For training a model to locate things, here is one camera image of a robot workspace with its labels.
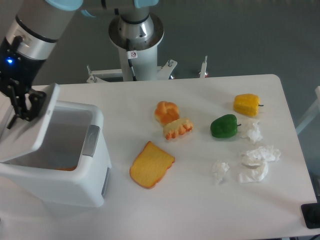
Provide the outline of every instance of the toy food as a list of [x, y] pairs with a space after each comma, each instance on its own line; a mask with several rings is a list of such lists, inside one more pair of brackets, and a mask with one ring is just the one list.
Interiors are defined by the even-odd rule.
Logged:
[[130, 176], [141, 187], [151, 189], [174, 162], [175, 157], [148, 141], [130, 167]]
[[211, 123], [210, 130], [215, 138], [231, 138], [238, 132], [237, 117], [227, 114], [217, 118]]
[[179, 135], [190, 132], [193, 128], [194, 124], [189, 118], [179, 118], [163, 127], [163, 135], [167, 140], [175, 139]]
[[173, 102], [160, 101], [156, 106], [154, 116], [164, 126], [180, 117], [179, 108]]
[[234, 98], [233, 109], [240, 114], [254, 117], [258, 114], [260, 98], [257, 95], [246, 93], [237, 95]]

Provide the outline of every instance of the warning sticker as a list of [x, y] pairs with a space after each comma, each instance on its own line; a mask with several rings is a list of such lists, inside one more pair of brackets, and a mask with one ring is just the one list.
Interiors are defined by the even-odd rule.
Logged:
[[136, 59], [138, 57], [137, 51], [127, 51], [126, 55], [128, 59]]

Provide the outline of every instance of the yellow bell pepper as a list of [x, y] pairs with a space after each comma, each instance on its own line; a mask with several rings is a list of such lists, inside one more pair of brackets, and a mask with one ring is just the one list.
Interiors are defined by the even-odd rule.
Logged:
[[237, 95], [234, 98], [233, 110], [237, 113], [254, 117], [258, 114], [259, 107], [263, 106], [259, 105], [259, 103], [260, 98], [257, 95], [251, 93]]

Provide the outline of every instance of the black cable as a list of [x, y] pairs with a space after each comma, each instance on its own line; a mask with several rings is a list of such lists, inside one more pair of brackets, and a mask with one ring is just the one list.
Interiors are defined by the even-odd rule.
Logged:
[[309, 240], [315, 240], [317, 237], [319, 237], [320, 234], [313, 236], [312, 238], [310, 238]]

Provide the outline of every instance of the white table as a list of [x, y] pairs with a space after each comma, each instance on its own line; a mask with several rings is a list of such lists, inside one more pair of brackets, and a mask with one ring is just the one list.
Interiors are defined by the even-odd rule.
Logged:
[[[263, 140], [252, 145], [239, 134], [214, 139], [210, 124], [232, 110], [238, 94], [260, 96]], [[82, 208], [42, 202], [0, 177], [1, 240], [249, 240], [310, 236], [300, 206], [316, 197], [279, 78], [275, 75], [62, 85], [60, 100], [98, 106], [112, 161], [105, 203]], [[167, 141], [153, 112], [172, 101], [194, 123], [193, 132]], [[147, 141], [175, 156], [153, 188], [132, 181], [129, 168]], [[259, 183], [240, 184], [239, 152], [271, 144], [281, 159]], [[216, 185], [211, 168], [230, 170]]]

